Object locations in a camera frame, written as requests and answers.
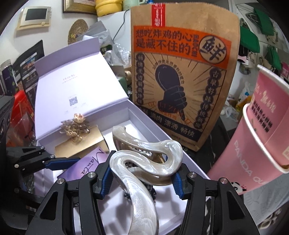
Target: box flap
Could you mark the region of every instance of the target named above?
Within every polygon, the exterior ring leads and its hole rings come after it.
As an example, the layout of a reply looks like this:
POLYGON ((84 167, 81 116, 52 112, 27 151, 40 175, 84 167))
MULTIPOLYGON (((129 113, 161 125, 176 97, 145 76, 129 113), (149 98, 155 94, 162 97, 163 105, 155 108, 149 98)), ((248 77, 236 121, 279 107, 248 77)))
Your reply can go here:
POLYGON ((74 113, 89 116, 128 98, 99 52, 98 38, 62 48, 37 61, 35 68, 39 74, 35 102, 38 140, 59 129, 74 113))

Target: yellow container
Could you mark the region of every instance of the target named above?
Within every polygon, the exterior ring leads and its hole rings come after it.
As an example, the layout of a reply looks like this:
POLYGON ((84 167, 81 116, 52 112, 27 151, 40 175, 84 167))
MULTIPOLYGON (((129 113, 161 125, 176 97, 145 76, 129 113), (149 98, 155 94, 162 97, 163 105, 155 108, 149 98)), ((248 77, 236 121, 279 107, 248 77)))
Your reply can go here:
POLYGON ((95 9, 98 17, 122 11, 123 0, 96 0, 95 9))

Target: blue object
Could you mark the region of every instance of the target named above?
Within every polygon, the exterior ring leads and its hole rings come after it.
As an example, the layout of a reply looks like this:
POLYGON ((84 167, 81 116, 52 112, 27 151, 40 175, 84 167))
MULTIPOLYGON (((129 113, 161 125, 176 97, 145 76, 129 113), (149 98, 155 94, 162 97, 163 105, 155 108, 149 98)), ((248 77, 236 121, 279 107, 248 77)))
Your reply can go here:
POLYGON ((103 198, 105 197, 105 195, 109 193, 112 181, 113 181, 112 170, 110 169, 110 167, 108 167, 101 183, 102 185, 100 194, 103 198))
POLYGON ((50 170, 65 170, 71 167, 74 163, 77 163, 80 160, 78 159, 64 159, 58 161, 50 161, 48 164, 45 164, 46 169, 50 170))
POLYGON ((172 180, 172 184, 173 184, 176 195, 178 195, 180 199, 183 199, 185 193, 182 188, 182 180, 181 180, 179 173, 178 172, 175 173, 171 177, 171 180, 172 180))

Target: qr code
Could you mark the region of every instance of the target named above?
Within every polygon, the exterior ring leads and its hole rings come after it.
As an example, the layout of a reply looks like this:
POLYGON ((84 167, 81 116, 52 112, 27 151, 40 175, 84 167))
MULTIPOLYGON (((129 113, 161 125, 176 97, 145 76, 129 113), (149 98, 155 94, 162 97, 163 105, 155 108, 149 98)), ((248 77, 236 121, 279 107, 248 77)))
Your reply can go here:
POLYGON ((77 96, 69 99, 70 106, 75 105, 78 103, 77 96))

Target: orange banner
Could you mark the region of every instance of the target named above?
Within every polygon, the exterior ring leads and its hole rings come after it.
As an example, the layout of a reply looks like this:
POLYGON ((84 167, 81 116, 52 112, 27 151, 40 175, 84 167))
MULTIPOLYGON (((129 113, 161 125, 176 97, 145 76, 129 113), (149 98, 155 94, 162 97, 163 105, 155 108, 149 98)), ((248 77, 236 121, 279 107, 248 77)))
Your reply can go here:
POLYGON ((134 26, 134 52, 160 53, 227 69, 231 42, 216 35, 176 27, 134 26))

